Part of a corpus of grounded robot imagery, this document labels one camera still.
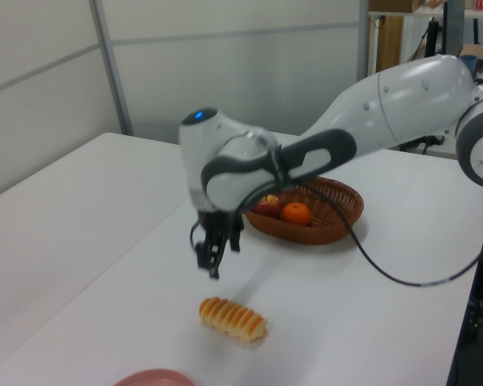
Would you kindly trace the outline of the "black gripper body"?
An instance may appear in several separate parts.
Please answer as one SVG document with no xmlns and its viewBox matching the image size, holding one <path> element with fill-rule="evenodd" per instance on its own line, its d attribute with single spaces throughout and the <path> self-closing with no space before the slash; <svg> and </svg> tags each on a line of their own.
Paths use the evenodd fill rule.
<svg viewBox="0 0 483 386">
<path fill-rule="evenodd" d="M 236 212 L 198 211 L 200 225 L 207 232 L 241 232 L 242 216 Z"/>
</svg>

